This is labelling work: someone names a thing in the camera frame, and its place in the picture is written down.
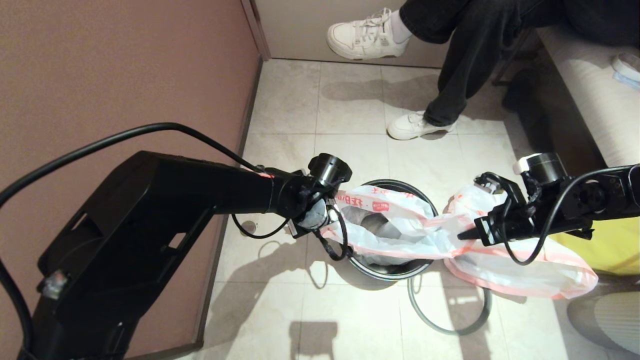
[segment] black trash can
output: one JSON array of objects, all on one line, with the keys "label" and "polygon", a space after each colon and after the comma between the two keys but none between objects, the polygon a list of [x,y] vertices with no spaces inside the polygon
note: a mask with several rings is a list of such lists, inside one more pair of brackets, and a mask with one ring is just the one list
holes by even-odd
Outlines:
[{"label": "black trash can", "polygon": [[[395,192],[414,194],[418,198],[426,201],[431,206],[431,210],[433,210],[434,216],[438,214],[438,211],[431,203],[429,198],[426,197],[426,195],[424,195],[420,190],[416,189],[416,187],[402,181],[380,179],[369,181],[368,183],[364,183],[363,185],[372,185],[377,186],[378,188],[392,190]],[[354,254],[353,251],[350,251],[349,262],[363,274],[371,276],[375,279],[382,281],[400,281],[416,276],[419,273],[423,272],[433,262],[433,260],[416,259],[401,265],[377,265],[368,264],[358,260],[358,254]]]}]

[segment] person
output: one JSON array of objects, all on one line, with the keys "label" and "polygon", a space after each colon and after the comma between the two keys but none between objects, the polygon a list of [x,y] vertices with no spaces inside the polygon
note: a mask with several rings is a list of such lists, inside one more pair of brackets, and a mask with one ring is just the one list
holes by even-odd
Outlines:
[{"label": "person", "polygon": [[411,37],[449,50],[438,78],[438,96],[426,110],[391,122],[389,135],[409,140],[453,130],[509,46],[524,28],[567,20],[579,33],[610,45],[638,44],[638,0],[407,0],[365,20],[332,25],[327,43],[355,60],[401,56]]}]

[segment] black cable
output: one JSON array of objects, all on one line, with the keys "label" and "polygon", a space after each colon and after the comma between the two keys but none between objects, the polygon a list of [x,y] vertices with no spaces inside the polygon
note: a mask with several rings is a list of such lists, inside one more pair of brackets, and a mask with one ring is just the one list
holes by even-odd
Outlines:
[{"label": "black cable", "polygon": [[[240,156],[233,153],[231,150],[222,146],[222,144],[217,141],[209,138],[208,136],[202,134],[201,132],[192,129],[188,126],[177,124],[174,122],[161,122],[157,124],[149,124],[140,127],[135,127],[133,129],[129,129],[126,131],[122,131],[121,133],[108,136],[104,139],[98,140],[94,143],[81,147],[80,149],[74,150],[66,155],[63,155],[53,161],[48,162],[47,164],[37,168],[36,170],[26,174],[20,179],[16,180],[14,183],[9,185],[0,193],[0,208],[4,206],[4,204],[11,199],[16,193],[25,187],[29,186],[31,183],[43,178],[44,176],[54,172],[55,170],[68,165],[69,163],[74,162],[75,160],[81,159],[87,155],[93,154],[96,151],[102,150],[106,147],[112,146],[116,143],[122,142],[124,140],[128,140],[134,138],[136,136],[155,133],[156,131],[166,131],[166,130],[174,130],[179,131],[181,133],[187,134],[200,140],[207,145],[214,147],[216,150],[219,150],[224,155],[227,155],[229,158],[238,162],[240,165],[245,166],[246,168],[255,171],[262,172],[262,170],[246,160],[242,159]],[[20,326],[22,327],[22,349],[21,355],[26,356],[31,353],[31,346],[33,344],[33,323],[31,320],[31,313],[29,308],[24,301],[24,297],[22,293],[18,289],[17,285],[13,281],[9,271],[7,271],[4,266],[2,260],[0,259],[0,284],[4,287],[15,310],[18,314],[18,318],[20,320]]]},{"label": "black cable", "polygon": [[531,183],[535,188],[535,191],[533,191],[533,194],[531,194],[531,196],[529,197],[529,203],[532,204],[533,202],[536,202],[542,195],[542,186],[540,186],[540,182],[538,180],[535,180],[535,178],[533,178],[533,176],[531,176],[531,173],[529,173],[528,171],[522,173],[522,178],[528,183]]},{"label": "black cable", "polygon": [[503,217],[502,217],[503,222],[502,222],[502,229],[501,229],[502,237],[504,238],[504,245],[507,248],[507,251],[509,252],[509,256],[511,256],[511,259],[516,264],[525,266],[525,265],[531,264],[536,259],[536,257],[538,257],[538,254],[540,254],[540,251],[542,250],[542,246],[544,246],[545,240],[547,239],[547,236],[549,235],[549,231],[551,230],[551,224],[554,221],[558,210],[560,210],[560,206],[562,206],[564,198],[567,196],[567,194],[569,194],[569,191],[576,184],[582,182],[583,180],[585,180],[586,178],[591,177],[591,176],[600,175],[600,174],[606,174],[608,172],[616,172],[616,171],[620,171],[620,170],[626,170],[628,168],[631,168],[631,166],[603,168],[603,169],[600,169],[600,170],[596,170],[596,171],[588,172],[586,174],[582,174],[579,177],[576,177],[572,182],[570,182],[569,185],[560,194],[560,196],[556,199],[556,202],[554,203],[553,208],[551,208],[551,211],[549,212],[549,216],[547,217],[547,220],[545,221],[545,225],[542,227],[542,231],[540,232],[540,237],[538,238],[538,243],[536,244],[536,248],[533,250],[531,255],[526,260],[520,260],[520,259],[516,258],[515,255],[513,254],[513,252],[511,251],[511,248],[509,247],[509,239],[506,236],[507,234],[504,232],[504,218],[506,218],[506,214],[503,214]]},{"label": "black cable", "polygon": [[338,211],[333,205],[329,205],[329,206],[327,206],[327,208],[330,208],[331,210],[334,210],[335,213],[338,216],[338,221],[340,222],[340,227],[342,228],[342,244],[340,245],[340,248],[342,249],[342,253],[340,255],[338,255],[333,250],[333,248],[331,248],[331,245],[329,245],[329,243],[326,241],[326,239],[323,238],[322,235],[320,235],[320,230],[314,231],[314,235],[316,236],[316,238],[318,238],[318,240],[320,240],[320,243],[322,243],[322,246],[324,247],[324,251],[326,251],[326,253],[329,255],[329,257],[334,261],[340,261],[340,260],[344,259],[344,257],[349,254],[349,240],[348,240],[348,234],[347,234],[347,224],[344,222],[344,217],[342,217],[342,214],[340,213],[340,211]]},{"label": "black cable", "polygon": [[284,220],[284,222],[282,223],[282,225],[278,226],[277,229],[275,229],[274,231],[271,231],[270,233],[266,234],[266,235],[254,235],[250,232],[248,232],[244,227],[242,227],[242,225],[240,224],[240,222],[238,221],[236,214],[231,214],[231,218],[234,219],[234,223],[236,224],[236,227],[238,228],[238,230],[240,230],[241,233],[249,236],[250,238],[253,239],[266,239],[266,238],[270,238],[273,235],[275,235],[277,232],[279,232],[280,230],[282,230],[282,228],[287,225],[287,223],[289,222],[289,219]]},{"label": "black cable", "polygon": [[446,335],[464,336],[464,335],[469,335],[473,332],[478,331],[486,323],[487,319],[489,319],[489,315],[491,314],[491,306],[493,303],[492,294],[491,294],[491,290],[487,288],[483,288],[484,305],[482,307],[482,311],[480,312],[480,316],[478,316],[478,319],[474,321],[474,323],[472,323],[471,325],[467,326],[464,329],[458,329],[458,330],[456,329],[449,330],[449,329],[444,329],[443,327],[437,326],[434,322],[429,320],[429,318],[422,312],[422,310],[420,310],[420,307],[418,306],[418,302],[415,300],[415,289],[413,288],[414,279],[415,279],[415,276],[410,277],[409,284],[407,286],[408,292],[409,292],[409,301],[411,301],[411,305],[413,306],[413,309],[418,314],[420,319],[422,319],[422,321],[425,324],[429,325],[433,330],[441,332],[442,334],[446,334]]}]

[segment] door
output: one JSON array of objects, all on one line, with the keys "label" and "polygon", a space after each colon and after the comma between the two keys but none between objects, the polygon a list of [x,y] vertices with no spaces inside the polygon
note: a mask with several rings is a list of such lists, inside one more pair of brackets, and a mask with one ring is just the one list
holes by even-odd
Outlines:
[{"label": "door", "polygon": [[[344,61],[326,45],[326,32],[337,22],[363,20],[384,7],[399,9],[404,0],[252,0],[273,58]],[[442,67],[448,45],[413,38],[400,58],[358,63]]]}]

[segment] brown wall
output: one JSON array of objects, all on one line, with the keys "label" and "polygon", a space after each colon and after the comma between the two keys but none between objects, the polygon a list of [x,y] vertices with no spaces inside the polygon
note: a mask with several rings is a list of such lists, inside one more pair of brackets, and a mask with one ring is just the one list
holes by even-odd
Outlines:
[{"label": "brown wall", "polygon": [[[182,122],[238,150],[257,58],[240,0],[0,0],[0,188],[81,145],[151,122]],[[37,257],[108,172],[141,149],[229,163],[186,136],[147,135],[18,194],[0,212],[0,256],[32,310]],[[219,226],[214,218],[142,319],[128,356],[193,341]],[[0,290],[2,358],[20,342]]]}]

